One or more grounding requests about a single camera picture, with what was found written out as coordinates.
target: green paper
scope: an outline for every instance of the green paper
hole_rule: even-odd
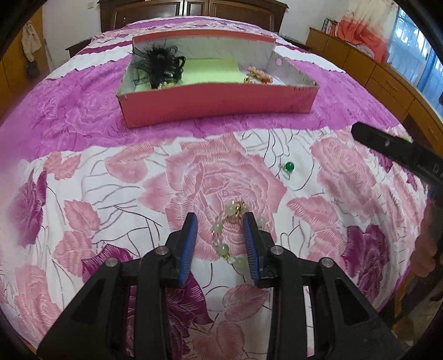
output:
[[[186,59],[182,79],[178,85],[192,85],[205,82],[243,83],[245,75],[238,69],[238,64],[231,59]],[[136,91],[151,90],[151,84],[139,84]]]

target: wooden headboard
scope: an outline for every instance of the wooden headboard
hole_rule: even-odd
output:
[[[169,16],[214,16],[280,31],[288,6],[276,0],[100,0],[101,30]]]

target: bed sheet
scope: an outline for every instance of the bed sheet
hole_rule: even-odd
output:
[[[298,59],[291,61],[320,85],[312,112],[126,129],[115,92],[131,37],[184,27],[276,37],[278,51]],[[104,260],[143,256],[193,211],[199,229],[191,276],[183,290],[167,293],[174,359],[265,359],[270,292],[255,288],[247,269],[234,269],[211,245],[212,223],[231,198],[264,216],[275,242],[297,256],[334,259],[380,308],[407,271],[426,189],[354,142],[356,121],[406,135],[342,70],[253,25],[171,18],[96,36],[0,128],[3,312],[37,347]],[[295,164],[290,178],[280,170],[287,161]],[[223,235],[231,255],[244,256],[240,229],[227,227]],[[130,354],[132,316],[129,324]]]

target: cardboard box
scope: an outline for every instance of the cardboard box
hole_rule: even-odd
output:
[[[132,45],[138,50],[174,45],[178,48],[176,56],[185,56],[191,65],[189,72],[187,64],[183,68],[183,82],[188,85],[150,89],[148,83],[140,90],[135,67],[140,58],[133,55],[117,92],[129,128],[223,115],[309,113],[319,90],[314,80],[274,51],[273,38],[263,35],[182,29],[135,36]],[[201,59],[211,61],[199,63]],[[238,66],[237,74],[233,62]],[[199,64],[209,81],[196,73]],[[271,75],[273,83],[242,82],[249,66]]]

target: orange and white curtain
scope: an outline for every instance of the orange and white curtain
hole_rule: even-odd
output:
[[[350,0],[338,27],[338,37],[368,47],[378,62],[386,60],[397,11],[393,0]]]

